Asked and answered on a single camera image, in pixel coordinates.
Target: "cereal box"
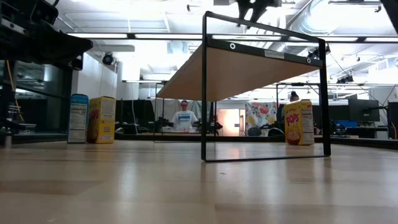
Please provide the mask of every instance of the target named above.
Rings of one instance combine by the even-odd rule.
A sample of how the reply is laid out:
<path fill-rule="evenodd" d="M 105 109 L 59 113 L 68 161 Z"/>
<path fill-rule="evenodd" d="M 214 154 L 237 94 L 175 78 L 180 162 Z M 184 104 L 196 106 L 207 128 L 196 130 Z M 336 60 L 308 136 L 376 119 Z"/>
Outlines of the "cereal box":
<path fill-rule="evenodd" d="M 86 143 L 88 125 L 88 96 L 73 94 L 70 97 L 68 143 Z"/>
<path fill-rule="evenodd" d="M 113 143 L 116 100 L 102 96 L 90 100 L 87 141 Z"/>
<path fill-rule="evenodd" d="M 285 135 L 288 144 L 314 144 L 310 100 L 298 100 L 285 105 Z"/>

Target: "computer monitor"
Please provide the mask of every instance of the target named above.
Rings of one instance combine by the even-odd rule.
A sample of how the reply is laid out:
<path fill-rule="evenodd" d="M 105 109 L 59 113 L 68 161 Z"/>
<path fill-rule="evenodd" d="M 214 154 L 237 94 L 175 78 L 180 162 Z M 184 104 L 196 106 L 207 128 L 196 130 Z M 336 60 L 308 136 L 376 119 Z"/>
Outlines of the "computer monitor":
<path fill-rule="evenodd" d="M 377 100 L 348 99 L 348 106 L 350 121 L 380 121 L 379 102 Z"/>

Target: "wooden floor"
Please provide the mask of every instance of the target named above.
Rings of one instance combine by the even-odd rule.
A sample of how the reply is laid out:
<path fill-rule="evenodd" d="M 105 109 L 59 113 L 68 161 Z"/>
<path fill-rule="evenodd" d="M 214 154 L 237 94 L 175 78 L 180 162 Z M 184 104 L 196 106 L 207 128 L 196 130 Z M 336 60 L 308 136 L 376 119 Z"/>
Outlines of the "wooden floor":
<path fill-rule="evenodd" d="M 332 146 L 331 158 L 206 164 L 198 143 L 19 145 L 0 150 L 0 223 L 398 223 L 398 154 Z"/>

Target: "wooden board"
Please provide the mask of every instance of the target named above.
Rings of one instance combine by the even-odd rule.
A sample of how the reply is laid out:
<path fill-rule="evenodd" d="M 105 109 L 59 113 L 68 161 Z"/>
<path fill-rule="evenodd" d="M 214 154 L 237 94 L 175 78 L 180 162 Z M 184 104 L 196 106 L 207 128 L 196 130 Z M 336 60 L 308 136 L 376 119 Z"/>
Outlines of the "wooden board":
<path fill-rule="evenodd" d="M 322 152 L 321 144 L 217 145 L 230 158 Z M 215 164 L 201 161 L 194 142 L 18 144 L 0 150 L 0 222 L 392 224 L 397 161 L 392 150 L 339 145 L 327 159 Z"/>
<path fill-rule="evenodd" d="M 220 101 L 312 72 L 322 64 L 319 60 L 306 63 L 307 58 L 289 54 L 284 55 L 285 59 L 290 60 L 265 57 L 264 49 L 239 44 L 234 46 L 234 50 L 227 49 L 225 45 L 207 47 L 208 101 Z M 201 45 L 159 91 L 159 98 L 201 100 L 202 50 Z"/>

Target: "poster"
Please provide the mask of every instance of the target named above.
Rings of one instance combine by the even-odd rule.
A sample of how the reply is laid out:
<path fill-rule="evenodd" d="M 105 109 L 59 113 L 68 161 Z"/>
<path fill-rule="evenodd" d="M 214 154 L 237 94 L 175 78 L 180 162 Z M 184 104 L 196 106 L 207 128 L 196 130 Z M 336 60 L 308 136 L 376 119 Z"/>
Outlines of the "poster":
<path fill-rule="evenodd" d="M 246 102 L 246 135 L 251 128 L 261 128 L 276 121 L 276 102 Z M 268 130 L 261 130 L 261 136 L 268 136 Z"/>

